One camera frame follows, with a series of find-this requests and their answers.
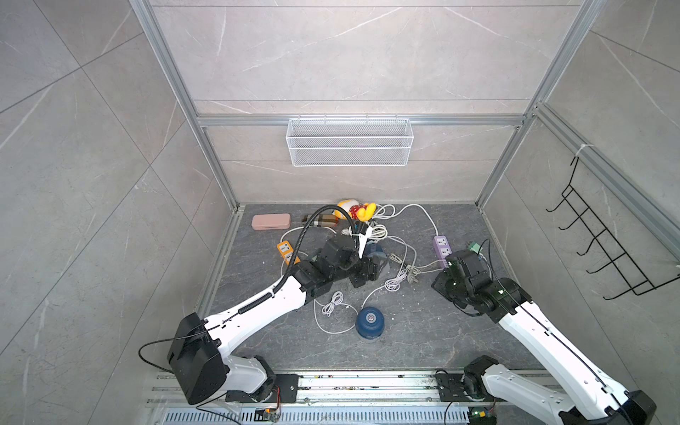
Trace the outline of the green usb charger cube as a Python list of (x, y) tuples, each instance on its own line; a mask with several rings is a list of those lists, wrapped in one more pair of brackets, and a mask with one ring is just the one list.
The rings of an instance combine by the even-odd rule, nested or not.
[(471, 243), (468, 247), (468, 250), (479, 255), (483, 250), (483, 244)]

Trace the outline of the blue meat grinder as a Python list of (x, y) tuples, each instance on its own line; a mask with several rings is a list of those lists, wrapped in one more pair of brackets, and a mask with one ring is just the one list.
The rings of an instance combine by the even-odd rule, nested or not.
[(389, 262), (388, 255), (384, 252), (382, 246), (377, 243), (367, 244), (363, 256), (379, 265), (379, 267), (383, 267)]
[(362, 338), (368, 340), (377, 339), (384, 333), (384, 315), (376, 307), (366, 306), (359, 312), (355, 327)]

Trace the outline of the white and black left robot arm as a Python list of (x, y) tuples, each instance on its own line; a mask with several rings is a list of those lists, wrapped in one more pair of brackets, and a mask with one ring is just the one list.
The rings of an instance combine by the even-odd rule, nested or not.
[(307, 260), (299, 259), (299, 248), (311, 225), (306, 223), (295, 244), (282, 252), (287, 266), (272, 285), (221, 313), (201, 318), (184, 317), (168, 339), (166, 372), (175, 376), (187, 402), (207, 402), (215, 394), (240, 391), (262, 401), (274, 387), (276, 376), (260, 357), (237, 357), (235, 349), (246, 339), (279, 317), (312, 303), (327, 294), (334, 283), (348, 280), (355, 288), (375, 281), (382, 268), (375, 254), (365, 252), (375, 229), (370, 221), (374, 204), (361, 205), (355, 214), (339, 205), (324, 205), (312, 214), (317, 219), (334, 211), (344, 216), (347, 229), (328, 239)]

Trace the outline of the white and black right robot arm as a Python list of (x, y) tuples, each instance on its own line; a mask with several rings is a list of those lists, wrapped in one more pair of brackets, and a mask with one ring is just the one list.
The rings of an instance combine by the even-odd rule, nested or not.
[(483, 355), (464, 368), (461, 385), (474, 401), (500, 398), (546, 424), (649, 424), (655, 402), (629, 391), (597, 367), (543, 314), (515, 281), (496, 278), (479, 253), (443, 261), (433, 289), (470, 317), (486, 316), (517, 339), (557, 381), (551, 390)]

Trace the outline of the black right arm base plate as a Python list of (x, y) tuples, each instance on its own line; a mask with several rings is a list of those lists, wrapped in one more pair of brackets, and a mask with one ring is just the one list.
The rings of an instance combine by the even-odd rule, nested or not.
[(433, 375), (440, 400), (443, 402), (494, 402), (477, 373), (449, 373), (438, 369)]

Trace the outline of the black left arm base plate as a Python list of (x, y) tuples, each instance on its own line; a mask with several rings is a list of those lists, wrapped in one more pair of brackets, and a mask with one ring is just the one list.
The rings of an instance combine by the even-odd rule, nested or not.
[(267, 379), (253, 394), (228, 391), (225, 400), (240, 403), (274, 403), (280, 400), (283, 403), (294, 403), (299, 392), (299, 378), (300, 375), (296, 374), (276, 375), (274, 378)]

